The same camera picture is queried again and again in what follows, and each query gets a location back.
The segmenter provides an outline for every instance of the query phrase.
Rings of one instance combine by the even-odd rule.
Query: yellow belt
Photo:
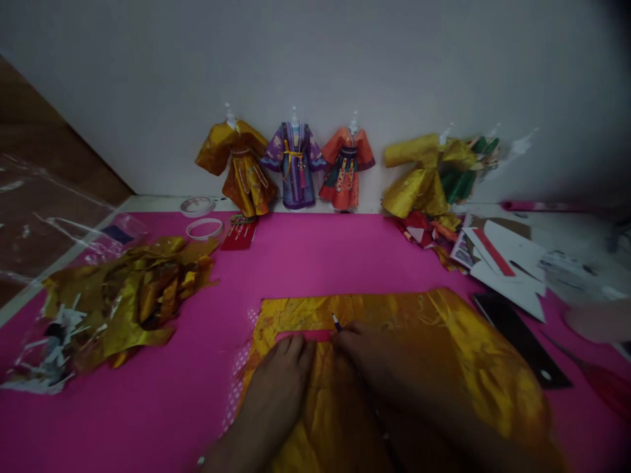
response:
[[[289,155],[289,163],[287,164],[287,172],[283,176],[283,180],[285,181],[285,178],[289,175],[289,171],[291,170],[291,157],[292,156],[296,156],[298,159],[302,159],[304,157],[304,154],[301,153],[301,152],[291,151],[289,149],[289,143],[287,142],[287,140],[285,140],[285,152],[284,152],[284,154],[288,154]]]

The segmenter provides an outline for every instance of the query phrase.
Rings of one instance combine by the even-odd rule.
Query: gold miniature robe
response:
[[[445,145],[439,145],[436,133],[388,146],[385,150],[386,168],[410,162],[416,166],[386,189],[381,205],[403,219],[413,208],[431,216],[445,214],[449,204],[440,183],[438,163],[448,162],[454,169],[464,172],[476,161],[466,143],[449,138]]]
[[[246,217],[265,215],[278,188],[269,180],[257,159],[265,154],[268,141],[254,128],[237,120],[233,129],[227,122],[210,130],[195,164],[219,176],[232,154],[232,164],[223,184],[223,195],[232,200]]]

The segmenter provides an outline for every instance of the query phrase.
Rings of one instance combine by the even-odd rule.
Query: gold fabric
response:
[[[180,236],[129,249],[100,265],[67,268],[46,281],[44,315],[57,317],[60,306],[86,313],[64,349],[79,372],[106,360],[119,367],[141,346],[164,345],[175,328],[164,325],[177,316],[180,302],[210,282],[214,238],[186,245]]]
[[[436,220],[453,232],[455,232],[458,225],[462,223],[462,220],[460,220],[456,214],[452,214],[451,212],[438,216]]]
[[[448,212],[449,204],[440,183],[438,163],[449,162],[459,171],[466,171],[476,162],[476,156],[461,140],[448,139],[438,143],[436,133],[388,146],[385,150],[387,168],[410,162],[416,166],[397,179],[385,191],[381,205],[399,218],[406,218],[413,208],[437,216]]]
[[[549,438],[550,407],[532,371],[491,325],[447,288],[420,294],[264,300],[245,367],[242,399],[278,332],[333,331],[331,312],[342,325],[357,320],[390,332],[415,354],[419,376],[426,382],[449,389],[542,464],[563,469],[563,459]],[[330,344],[318,344],[306,408],[271,471],[390,470],[364,393],[352,368],[342,361]],[[442,460],[457,457],[435,432],[409,441],[423,452],[428,445],[437,451],[439,445],[446,452]],[[467,464],[460,467],[464,470]]]
[[[232,154],[232,164],[223,184],[223,195],[232,200],[246,217],[265,215],[278,188],[258,165],[268,141],[254,128],[237,120],[233,129],[227,122],[210,130],[195,163],[211,174],[221,175]]]

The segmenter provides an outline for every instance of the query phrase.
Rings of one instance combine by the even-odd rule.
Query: yellow miniature robe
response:
[[[210,130],[195,160],[211,174],[219,176],[232,154],[232,165],[223,184],[223,195],[232,200],[246,217],[265,215],[278,188],[258,165],[257,157],[265,154],[268,141],[254,128],[237,120],[233,129],[227,122]]]
[[[449,162],[453,168],[464,172],[476,161],[466,143],[449,138],[444,146],[440,146],[436,133],[388,146],[385,150],[386,168],[410,162],[416,166],[393,182],[385,191],[381,205],[403,219],[413,208],[431,216],[445,214],[449,204],[440,183],[438,163]]]
[[[552,471],[565,468],[550,439],[548,399],[530,367],[497,330],[448,288],[420,294],[264,300],[245,366],[241,399],[278,332],[334,331],[331,312],[342,325],[357,320],[391,333],[418,360],[420,379],[449,390],[463,406],[541,465]],[[386,419],[385,407],[379,409]],[[408,466],[419,467],[410,471],[469,470],[470,460],[436,430],[419,431],[415,426],[405,435],[405,422],[398,423],[398,430],[391,424],[388,427],[395,448],[404,450],[397,450],[400,458]],[[317,345],[304,411],[268,470],[392,470],[356,373],[344,357],[334,354],[330,343]]]

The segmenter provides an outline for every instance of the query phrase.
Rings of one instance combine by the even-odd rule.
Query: tape roll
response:
[[[199,218],[208,215],[215,208],[215,201],[205,196],[191,197],[179,206],[179,210],[187,218]]]
[[[196,235],[191,234],[191,232],[195,230],[197,227],[201,227],[202,225],[205,225],[207,223],[218,223],[219,226],[217,227],[216,230],[212,231],[211,233],[208,233],[207,235],[196,236]],[[189,238],[192,238],[193,240],[205,241],[205,240],[208,240],[210,237],[216,237],[222,232],[222,230],[223,230],[223,222],[221,220],[213,219],[213,218],[200,219],[200,220],[194,221],[188,227],[186,227],[186,235],[188,235]]]

